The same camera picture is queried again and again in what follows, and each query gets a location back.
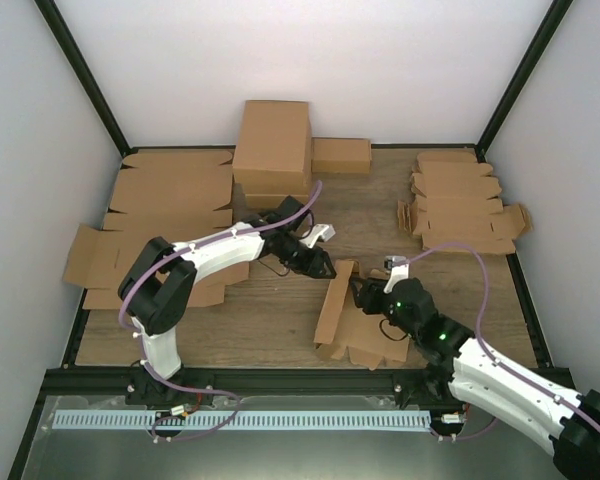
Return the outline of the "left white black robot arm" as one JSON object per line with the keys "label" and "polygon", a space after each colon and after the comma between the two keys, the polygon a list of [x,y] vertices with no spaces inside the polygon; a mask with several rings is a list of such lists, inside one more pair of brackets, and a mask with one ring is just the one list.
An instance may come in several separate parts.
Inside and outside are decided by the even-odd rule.
{"label": "left white black robot arm", "polygon": [[335,235],[335,228],[313,222],[306,233],[297,233],[311,217],[309,204],[288,196],[278,208],[251,214],[218,233],[176,243],[158,236],[145,245],[118,288],[119,320],[141,341],[141,364],[152,376],[148,388],[158,401],[171,404],[183,395],[176,325],[203,280],[269,255],[298,275],[336,276],[329,254],[320,246]]}

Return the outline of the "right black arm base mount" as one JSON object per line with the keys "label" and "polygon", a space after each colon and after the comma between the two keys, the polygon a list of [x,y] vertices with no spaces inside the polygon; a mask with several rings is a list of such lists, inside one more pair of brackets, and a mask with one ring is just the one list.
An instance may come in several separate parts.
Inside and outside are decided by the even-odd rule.
{"label": "right black arm base mount", "polygon": [[392,376],[394,401],[401,409],[456,409],[465,404],[451,393],[454,376],[441,367],[396,370]]}

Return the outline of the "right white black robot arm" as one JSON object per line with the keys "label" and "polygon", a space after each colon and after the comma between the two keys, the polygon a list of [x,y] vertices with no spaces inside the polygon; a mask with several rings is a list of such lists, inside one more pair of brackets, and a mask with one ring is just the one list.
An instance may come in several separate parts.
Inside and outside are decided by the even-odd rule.
{"label": "right white black robot arm", "polygon": [[355,305],[383,316],[414,341],[434,371],[424,378],[438,403],[469,403],[534,441],[568,479],[600,479],[600,393],[580,393],[508,359],[440,313],[417,279],[353,278]]}

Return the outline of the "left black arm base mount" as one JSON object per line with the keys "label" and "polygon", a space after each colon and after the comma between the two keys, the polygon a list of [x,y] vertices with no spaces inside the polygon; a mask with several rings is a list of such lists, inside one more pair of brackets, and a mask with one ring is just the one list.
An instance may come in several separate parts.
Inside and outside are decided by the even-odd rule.
{"label": "left black arm base mount", "polygon": [[[166,408],[180,404],[195,405],[198,401],[203,404],[210,402],[208,395],[184,392],[171,388],[155,380],[138,361],[126,369],[126,404],[142,405],[149,408]],[[187,388],[213,388],[214,375],[206,369],[196,369],[182,366],[169,382]]]}

